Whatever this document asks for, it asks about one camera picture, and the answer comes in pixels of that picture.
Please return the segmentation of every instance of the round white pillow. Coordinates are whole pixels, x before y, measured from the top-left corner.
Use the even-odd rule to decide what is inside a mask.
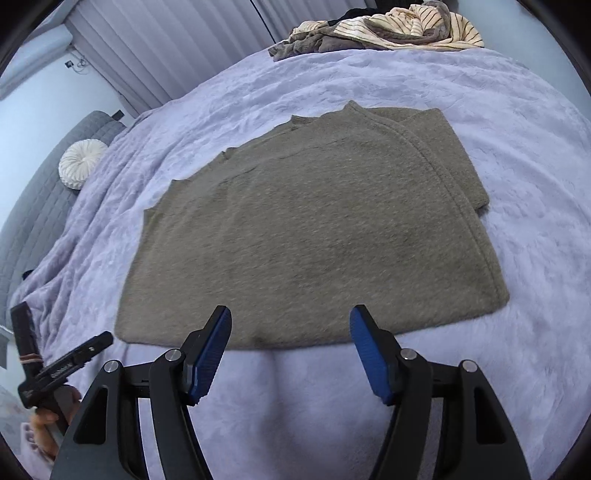
[[[63,184],[80,190],[106,149],[105,143],[93,138],[80,140],[68,147],[57,167]]]

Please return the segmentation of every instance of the cable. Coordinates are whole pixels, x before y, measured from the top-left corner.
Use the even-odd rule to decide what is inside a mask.
[[[82,73],[84,71],[84,69],[89,65],[88,60],[86,60],[86,57],[84,55],[81,55],[80,57],[78,55],[76,55],[74,53],[76,50],[72,46],[70,46],[70,48],[68,48],[68,51],[69,51],[70,55],[72,55],[76,60],[78,60],[78,63],[76,64],[76,66],[72,66],[70,68],[78,75],[88,75],[88,70],[85,73]]]
[[[253,2],[251,0],[251,5],[255,8],[256,13],[258,14],[259,18],[261,19],[263,25],[265,25],[265,28],[267,29],[267,31],[269,32],[269,36],[271,37],[272,41],[277,43],[277,40],[275,40],[275,37],[273,36],[273,34],[271,33],[271,30],[269,30],[269,27],[267,27],[267,24],[265,23],[265,20],[263,19],[261,13],[258,11],[258,8],[255,5],[255,2]]]

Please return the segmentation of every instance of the quilted headboard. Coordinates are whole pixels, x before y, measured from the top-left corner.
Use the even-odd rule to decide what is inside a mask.
[[[61,156],[85,138],[110,145],[124,128],[104,112],[90,113],[56,145],[17,200],[0,231],[0,325],[6,329],[12,331],[9,303],[22,274],[51,250],[76,201],[77,192],[66,188],[57,173]]]

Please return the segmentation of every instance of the fuzzy blanket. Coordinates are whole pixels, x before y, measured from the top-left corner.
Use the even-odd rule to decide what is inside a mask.
[[[474,359],[534,480],[547,480],[591,410],[591,124],[548,83],[493,51],[246,58],[115,139],[63,236],[13,302],[29,302],[48,361],[112,329],[144,210],[172,179],[292,114],[319,116],[351,99],[439,108],[470,156],[491,197],[483,224],[511,300],[490,316],[399,340],[432,361]],[[116,342],[72,383],[84,391],[107,359],[146,362],[162,351]],[[162,478],[148,403],[141,408],[146,458],[152,478]],[[390,412],[372,395],[354,346],[340,345],[227,352],[191,415],[216,480],[352,480],[368,478]]]

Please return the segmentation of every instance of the white wall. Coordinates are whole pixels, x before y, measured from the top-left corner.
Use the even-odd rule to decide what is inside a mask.
[[[122,110],[122,122],[132,121],[94,68],[77,74],[64,65],[68,60],[78,62],[67,53],[0,100],[0,228],[41,162],[82,118]]]
[[[591,120],[591,96],[552,34],[517,0],[456,0],[485,47],[520,61]]]
[[[7,369],[0,368],[0,385],[18,398],[18,386],[25,380],[14,340],[8,344]]]

